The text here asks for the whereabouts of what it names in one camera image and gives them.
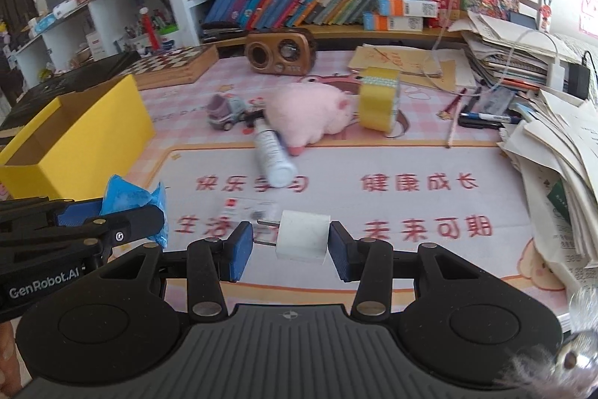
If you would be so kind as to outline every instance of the open yellow cardboard box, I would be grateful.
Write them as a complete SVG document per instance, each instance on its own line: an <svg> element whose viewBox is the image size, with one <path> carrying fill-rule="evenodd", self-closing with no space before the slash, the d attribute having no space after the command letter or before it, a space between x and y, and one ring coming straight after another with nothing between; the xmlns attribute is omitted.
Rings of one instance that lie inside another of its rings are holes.
<svg viewBox="0 0 598 399"><path fill-rule="evenodd" d="M98 198L153 136L133 76L115 77L44 107L0 152L0 182L14 198Z"/></svg>

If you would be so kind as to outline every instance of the blue plastic wrapper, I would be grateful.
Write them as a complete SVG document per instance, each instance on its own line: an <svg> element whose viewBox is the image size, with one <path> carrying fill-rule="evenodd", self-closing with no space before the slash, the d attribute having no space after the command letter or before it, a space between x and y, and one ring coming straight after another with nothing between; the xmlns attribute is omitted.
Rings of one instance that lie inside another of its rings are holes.
<svg viewBox="0 0 598 399"><path fill-rule="evenodd" d="M168 220L166 218L166 190L162 182L153 193L150 193L144 188L125 181L119 175L113 175L106 187L100 215L114 214L115 212L140 208L145 205L156 205L164 213L162 230L148 238L166 249L168 244Z"/></svg>

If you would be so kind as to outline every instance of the wooden shelf board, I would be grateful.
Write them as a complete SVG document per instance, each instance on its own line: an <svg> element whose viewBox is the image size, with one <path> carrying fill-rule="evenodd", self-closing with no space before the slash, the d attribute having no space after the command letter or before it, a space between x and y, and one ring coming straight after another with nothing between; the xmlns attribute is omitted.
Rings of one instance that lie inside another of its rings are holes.
<svg viewBox="0 0 598 399"><path fill-rule="evenodd" d="M309 29L316 39L409 39L419 41L434 41L439 33L439 28L424 28L421 32L416 31L365 31L362 26L317 26L305 25L303 28ZM445 32L443 39L449 41L461 41L461 33ZM213 44L216 47L240 46L245 43L245 38L233 38L223 41L216 41Z"/></svg>

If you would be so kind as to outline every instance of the plush pig foot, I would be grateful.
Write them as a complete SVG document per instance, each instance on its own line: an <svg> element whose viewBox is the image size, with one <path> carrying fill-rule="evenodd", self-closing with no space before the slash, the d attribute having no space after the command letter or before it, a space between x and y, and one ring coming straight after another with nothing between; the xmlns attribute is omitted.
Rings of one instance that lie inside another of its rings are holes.
<svg viewBox="0 0 598 399"><path fill-rule="evenodd" d="M287 148L287 149L289 150L289 154L291 156L298 156L304 151L305 146L297 146L295 148Z"/></svg>

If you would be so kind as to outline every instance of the stuffed animal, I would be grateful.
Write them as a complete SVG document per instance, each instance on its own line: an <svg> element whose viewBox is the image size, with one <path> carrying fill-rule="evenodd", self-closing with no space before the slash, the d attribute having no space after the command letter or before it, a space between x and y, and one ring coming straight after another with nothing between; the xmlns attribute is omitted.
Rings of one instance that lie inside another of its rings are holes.
<svg viewBox="0 0 598 399"><path fill-rule="evenodd" d="M353 118L351 96L324 83L289 83L264 98L270 127L282 136L292 156L324 134L340 133Z"/></svg>

